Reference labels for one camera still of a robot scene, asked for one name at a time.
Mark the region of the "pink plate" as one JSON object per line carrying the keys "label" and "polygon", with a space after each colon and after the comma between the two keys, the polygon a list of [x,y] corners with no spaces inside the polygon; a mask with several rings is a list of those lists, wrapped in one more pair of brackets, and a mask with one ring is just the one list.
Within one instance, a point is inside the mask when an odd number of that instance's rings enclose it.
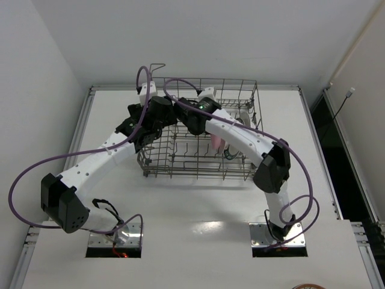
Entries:
{"label": "pink plate", "polygon": [[226,142],[219,136],[211,134],[211,145],[214,150],[220,151]]}

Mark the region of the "white plate blue patterned rim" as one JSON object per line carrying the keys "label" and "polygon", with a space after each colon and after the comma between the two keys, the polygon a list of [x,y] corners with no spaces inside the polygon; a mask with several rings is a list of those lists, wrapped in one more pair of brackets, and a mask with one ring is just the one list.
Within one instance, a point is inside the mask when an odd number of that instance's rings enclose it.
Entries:
{"label": "white plate blue patterned rim", "polygon": [[227,160],[234,160],[240,153],[240,150],[236,147],[228,144],[223,150],[223,156]]}

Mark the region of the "plain white plate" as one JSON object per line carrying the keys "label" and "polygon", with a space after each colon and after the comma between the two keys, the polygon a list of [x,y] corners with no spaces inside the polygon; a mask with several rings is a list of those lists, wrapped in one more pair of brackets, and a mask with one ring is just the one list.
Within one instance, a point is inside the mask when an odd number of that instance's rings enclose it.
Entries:
{"label": "plain white plate", "polygon": [[248,113],[246,113],[245,111],[243,112],[240,112],[239,113],[239,116],[236,118],[236,120],[245,125],[246,127],[251,127],[251,119],[250,119],[250,116]]}

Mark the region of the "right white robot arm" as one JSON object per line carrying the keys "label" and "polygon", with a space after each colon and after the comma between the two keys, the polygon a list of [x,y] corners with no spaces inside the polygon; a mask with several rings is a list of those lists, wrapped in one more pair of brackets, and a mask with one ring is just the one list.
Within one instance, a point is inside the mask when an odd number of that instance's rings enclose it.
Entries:
{"label": "right white robot arm", "polygon": [[232,117],[209,97],[198,103],[181,98],[173,105],[176,117],[193,135],[207,132],[242,152],[256,166],[255,186],[265,193],[269,227],[273,238],[283,241],[292,227],[295,214],[289,204],[286,181],[291,160],[286,141],[268,140]]}

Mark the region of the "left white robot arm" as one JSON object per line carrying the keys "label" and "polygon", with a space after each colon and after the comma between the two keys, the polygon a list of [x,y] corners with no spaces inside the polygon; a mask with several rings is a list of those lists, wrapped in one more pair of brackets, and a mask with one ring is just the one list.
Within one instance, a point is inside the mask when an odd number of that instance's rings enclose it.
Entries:
{"label": "left white robot arm", "polygon": [[68,234],[86,229],[109,234],[123,223],[115,208],[101,208],[98,199],[85,202],[92,188],[123,160],[160,138],[162,129],[177,122],[167,97],[154,96],[138,126],[140,105],[130,105],[132,116],[116,127],[99,151],[58,176],[47,174],[41,181],[41,207]]}

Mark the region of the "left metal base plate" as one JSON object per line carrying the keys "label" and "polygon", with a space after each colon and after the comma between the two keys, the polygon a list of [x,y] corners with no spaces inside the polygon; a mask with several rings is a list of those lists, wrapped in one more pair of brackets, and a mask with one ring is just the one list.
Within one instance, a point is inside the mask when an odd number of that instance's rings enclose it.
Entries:
{"label": "left metal base plate", "polygon": [[141,223],[128,223],[113,235],[101,235],[91,233],[88,239],[90,248],[108,248],[113,244],[117,248],[139,248],[141,246]]}

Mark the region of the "metal base plate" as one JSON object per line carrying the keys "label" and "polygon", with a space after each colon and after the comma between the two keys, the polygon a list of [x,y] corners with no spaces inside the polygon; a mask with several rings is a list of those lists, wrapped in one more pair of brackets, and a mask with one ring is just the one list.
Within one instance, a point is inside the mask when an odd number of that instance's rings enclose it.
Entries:
{"label": "metal base plate", "polygon": [[101,235],[91,233],[88,239],[90,248],[108,248],[113,244],[117,248],[139,248],[141,246],[141,223],[128,223],[113,235]]}
{"label": "metal base plate", "polygon": [[[257,249],[264,249],[268,246],[277,244],[269,233],[267,224],[264,222],[249,223],[251,247]],[[303,227],[301,223],[296,223],[289,230],[288,234],[283,237],[284,244],[281,247],[302,248],[306,247],[306,241],[303,234]]]}

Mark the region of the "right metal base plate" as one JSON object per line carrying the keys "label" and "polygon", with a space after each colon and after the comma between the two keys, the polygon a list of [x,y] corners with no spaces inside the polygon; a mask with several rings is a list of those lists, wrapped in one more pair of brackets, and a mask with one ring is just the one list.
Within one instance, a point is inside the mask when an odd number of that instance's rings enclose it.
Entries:
{"label": "right metal base plate", "polygon": [[[249,223],[251,247],[257,249],[264,249],[268,246],[277,244],[269,233],[267,224],[264,222]],[[283,237],[284,244],[281,247],[302,248],[306,247],[306,241],[303,234],[303,227],[301,223],[296,223],[289,230],[288,234]]]}

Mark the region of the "aluminium frame rail right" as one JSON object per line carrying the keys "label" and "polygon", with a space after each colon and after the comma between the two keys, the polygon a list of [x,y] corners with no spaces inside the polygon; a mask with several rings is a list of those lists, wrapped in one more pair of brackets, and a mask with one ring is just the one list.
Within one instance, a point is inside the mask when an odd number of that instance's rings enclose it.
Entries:
{"label": "aluminium frame rail right", "polygon": [[338,117],[351,93],[334,109],[329,89],[324,89],[312,115],[319,113],[316,131],[340,214],[358,230],[358,243],[369,278],[376,288],[384,288],[384,222],[375,212],[366,180],[343,134]]}

